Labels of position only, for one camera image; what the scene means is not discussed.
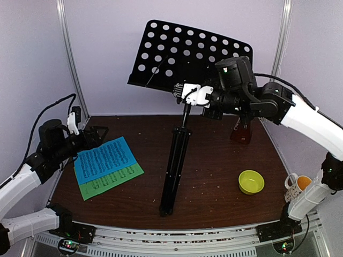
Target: brown table surface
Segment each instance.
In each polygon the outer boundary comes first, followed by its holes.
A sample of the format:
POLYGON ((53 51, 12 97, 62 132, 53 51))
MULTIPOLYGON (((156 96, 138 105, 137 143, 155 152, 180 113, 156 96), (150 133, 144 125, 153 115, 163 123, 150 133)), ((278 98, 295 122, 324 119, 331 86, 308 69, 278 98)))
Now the brown table surface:
POLYGON ((73 212, 75 221, 136 229, 219 228, 277 220, 284 201, 286 170, 259 120, 249 145, 230 141, 237 117, 222 121, 190 116, 193 131, 176 196, 174 213, 159 216, 172 128, 181 116, 92 117, 88 126, 108 126, 106 141, 124 136, 144 174, 83 201, 73 164, 66 167, 52 203, 73 212), (238 176, 253 169, 264 189, 245 195, 238 176))

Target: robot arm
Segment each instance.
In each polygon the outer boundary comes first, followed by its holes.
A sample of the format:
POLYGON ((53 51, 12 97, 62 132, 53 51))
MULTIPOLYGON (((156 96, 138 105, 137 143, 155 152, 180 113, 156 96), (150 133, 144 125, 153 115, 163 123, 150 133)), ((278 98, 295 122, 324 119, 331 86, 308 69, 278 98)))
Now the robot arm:
POLYGON ((318 112, 319 108, 312 108, 276 82, 257 87, 245 56, 225 59, 215 66, 219 81, 206 87, 178 84, 174 87, 174 96, 187 104, 203 106, 203 116, 215 119, 220 119, 223 113, 239 115, 242 123, 254 117, 266 118, 299 131, 329 151, 312 183, 284 206, 280 221, 257 227, 260 241, 277 239, 275 235, 289 236, 306 214, 330 193, 343 190, 343 128, 318 112))
POLYGON ((26 194, 44 184, 60 164, 70 157, 76 157, 82 150, 100 146, 108 129, 91 127, 79 131, 78 108, 68 116, 68 127, 58 119, 52 119, 39 127, 40 143, 37 151, 30 155, 21 166, 20 171, 9 177, 0 186, 0 255, 16 242, 32 237, 47 230, 62 229, 73 235, 72 214, 59 205, 48 206, 36 213, 17 218, 4 219, 6 213, 26 194), (99 136, 98 130, 105 130, 99 136))

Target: black bracket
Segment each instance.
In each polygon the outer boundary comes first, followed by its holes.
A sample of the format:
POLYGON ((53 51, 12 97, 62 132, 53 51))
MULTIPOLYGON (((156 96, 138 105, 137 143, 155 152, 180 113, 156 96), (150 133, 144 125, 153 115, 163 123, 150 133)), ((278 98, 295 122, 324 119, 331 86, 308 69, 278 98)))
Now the black bracket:
POLYGON ((289 204, 290 202, 284 205, 281 213, 281 219, 279 221, 256 227, 257 236, 260 242, 290 237, 291 235, 302 231, 300 221, 295 221, 288 217, 289 204))
POLYGON ((59 216, 59 228, 50 230, 51 234, 71 239, 81 244, 93 242, 96 229, 94 226, 73 222, 71 212, 59 204, 48 205, 47 208, 52 209, 59 216))

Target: black perforated music stand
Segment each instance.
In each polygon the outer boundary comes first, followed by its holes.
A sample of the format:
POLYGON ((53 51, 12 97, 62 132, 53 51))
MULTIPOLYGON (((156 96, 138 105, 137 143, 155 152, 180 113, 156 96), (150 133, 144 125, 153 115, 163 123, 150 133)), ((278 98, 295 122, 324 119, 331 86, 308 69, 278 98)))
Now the black perforated music stand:
MULTIPOLYGON (((214 66, 216 62, 238 56, 247 56, 252 64, 251 46, 201 29, 151 20, 145 27, 128 84, 167 92, 172 92, 177 83, 202 85, 209 79, 218 78, 214 66)), ((192 134, 187 129, 190 109, 191 105, 185 104, 182 125, 173 130, 160 205, 161 216, 173 213, 188 140, 192 134)), ((212 118, 219 119, 221 115, 212 115, 212 118)))

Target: metal frame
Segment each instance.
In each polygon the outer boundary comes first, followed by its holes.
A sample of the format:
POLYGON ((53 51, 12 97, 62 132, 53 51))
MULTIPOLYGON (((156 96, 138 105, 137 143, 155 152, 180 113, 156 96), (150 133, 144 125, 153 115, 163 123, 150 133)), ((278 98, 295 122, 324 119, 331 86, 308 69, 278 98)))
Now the metal frame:
POLYGON ((81 105, 82 113, 84 114, 85 119, 88 119, 90 115, 87 110, 85 98, 82 94, 80 81, 79 81, 79 77, 77 75, 77 70, 75 66, 74 56, 71 49, 68 25, 67 25, 66 15, 65 15, 64 0, 56 0, 56 4, 57 4, 58 19, 59 19, 59 23, 61 24, 65 50, 68 57, 69 69, 72 76, 74 88, 75 88, 78 100, 80 102, 80 105, 81 105))
MULTIPOLYGON (((330 257, 318 214, 313 211, 309 214, 309 220, 309 233, 314 233, 316 236, 320 255, 330 257)), ((169 257, 176 255, 180 257, 254 257, 257 254, 257 246, 272 243, 271 241, 259 242, 255 229, 257 225, 259 224, 197 230, 138 230, 95 225, 96 233, 93 243, 81 245, 77 253, 93 257, 169 257)), ((297 236, 305 234, 307 220, 304 219, 301 225, 303 231, 297 236)), ((47 232, 35 236, 36 242, 51 247, 56 247, 59 240, 58 236, 47 232)), ((31 251, 32 240, 29 238, 27 241, 27 245, 30 246, 28 251, 31 251)))
POLYGON ((286 51, 286 44, 287 44, 288 35, 289 35, 290 15, 292 12, 292 7, 293 7, 292 0, 284 0, 284 12, 282 14, 282 19, 281 19, 279 41, 278 41, 277 51, 275 53, 274 64, 272 68, 272 75, 274 76, 278 75, 281 61, 286 51))

